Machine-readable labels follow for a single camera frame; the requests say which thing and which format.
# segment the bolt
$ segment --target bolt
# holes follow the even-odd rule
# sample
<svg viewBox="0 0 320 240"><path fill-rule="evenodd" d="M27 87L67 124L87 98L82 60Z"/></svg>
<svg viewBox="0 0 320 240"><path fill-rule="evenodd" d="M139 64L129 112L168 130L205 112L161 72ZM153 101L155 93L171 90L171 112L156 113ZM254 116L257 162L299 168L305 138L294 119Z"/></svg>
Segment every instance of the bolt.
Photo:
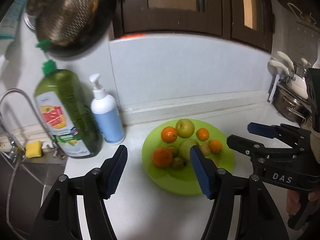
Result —
<svg viewBox="0 0 320 240"><path fill-rule="evenodd" d="M59 181L65 181L67 179L67 176L66 175L61 175L60 177L59 177Z"/></svg>
<svg viewBox="0 0 320 240"><path fill-rule="evenodd" d="M91 173L94 174L94 175L99 174L100 173L100 169L99 168L94 168L94 169L92 169Z"/></svg>
<svg viewBox="0 0 320 240"><path fill-rule="evenodd" d="M258 181L259 180L259 176L258 175L251 175L251 179L253 181Z"/></svg>
<svg viewBox="0 0 320 240"><path fill-rule="evenodd" d="M221 175L224 175L224 174L226 174L227 172L226 172L225 169L219 168L219 169L217 169L217 173L219 173L219 174L221 174Z"/></svg>

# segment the green dish soap bottle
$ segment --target green dish soap bottle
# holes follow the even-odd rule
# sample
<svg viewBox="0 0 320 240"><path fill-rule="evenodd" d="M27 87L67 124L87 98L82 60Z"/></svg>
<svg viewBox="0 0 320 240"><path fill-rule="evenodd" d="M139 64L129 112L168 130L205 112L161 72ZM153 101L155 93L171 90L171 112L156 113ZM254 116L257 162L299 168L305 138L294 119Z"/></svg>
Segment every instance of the green dish soap bottle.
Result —
<svg viewBox="0 0 320 240"><path fill-rule="evenodd" d="M38 44L45 51L46 44ZM96 156L102 147L102 135L75 73L58 69L54 61L43 64L45 77L34 97L48 128L64 153L72 158Z"/></svg>

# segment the yellow sponge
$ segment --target yellow sponge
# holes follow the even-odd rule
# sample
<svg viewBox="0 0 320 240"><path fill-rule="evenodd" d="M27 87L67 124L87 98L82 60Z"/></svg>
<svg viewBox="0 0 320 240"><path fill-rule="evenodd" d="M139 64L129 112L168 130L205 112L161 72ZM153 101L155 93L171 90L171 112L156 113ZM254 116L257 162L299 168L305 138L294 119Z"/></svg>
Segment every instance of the yellow sponge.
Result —
<svg viewBox="0 0 320 240"><path fill-rule="evenodd" d="M35 141L33 143L28 143L26 146L26 154L27 158L40 157L42 156L42 142Z"/></svg>

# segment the blue label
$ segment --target blue label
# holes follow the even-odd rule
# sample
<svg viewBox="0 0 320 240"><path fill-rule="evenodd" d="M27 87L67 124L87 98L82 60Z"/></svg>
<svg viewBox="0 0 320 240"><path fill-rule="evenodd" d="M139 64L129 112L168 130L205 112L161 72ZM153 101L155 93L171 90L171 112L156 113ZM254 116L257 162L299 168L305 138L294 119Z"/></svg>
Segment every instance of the blue label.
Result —
<svg viewBox="0 0 320 240"><path fill-rule="evenodd" d="M117 143L124 137L118 108L104 114L93 114L107 143Z"/></svg>

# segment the faucet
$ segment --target faucet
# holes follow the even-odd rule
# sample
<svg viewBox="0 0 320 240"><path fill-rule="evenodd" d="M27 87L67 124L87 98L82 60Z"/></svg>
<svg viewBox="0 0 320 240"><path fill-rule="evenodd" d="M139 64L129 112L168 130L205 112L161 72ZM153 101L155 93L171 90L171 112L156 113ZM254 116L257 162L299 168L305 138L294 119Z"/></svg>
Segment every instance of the faucet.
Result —
<svg viewBox="0 0 320 240"><path fill-rule="evenodd" d="M47 145L47 148L50 152L53 152L53 156L57 157L58 156L58 149L60 149L60 147L58 146L55 138L50 134L48 128L43 124L42 120L40 119L40 117L37 114L37 111L35 109L35 107L33 106L30 98L28 97L28 95L21 89L9 89L7 90L4 94L2 94L2 96L0 97L0 106L1 103L3 102L3 99L11 94L11 93L19 93L21 95L23 95L25 97L25 99L27 100L27 102L30 105L30 108L33 112L33 114L35 115L35 117L37 118L39 124L41 125L41 127L43 128L43 130L45 131L45 133L47 134L47 136L50 138L52 145L53 145L53 149ZM0 127L3 129L5 135L7 136L7 138L9 139L9 142L11 144L11 150L6 153L6 152L2 152L7 158L9 158L10 160L12 160L13 162L15 161L16 157L18 155L22 155L22 157L25 155L25 148L22 146L22 144L17 140L17 138L10 132L10 130L8 129L7 125L4 123L4 119L0 113Z"/></svg>

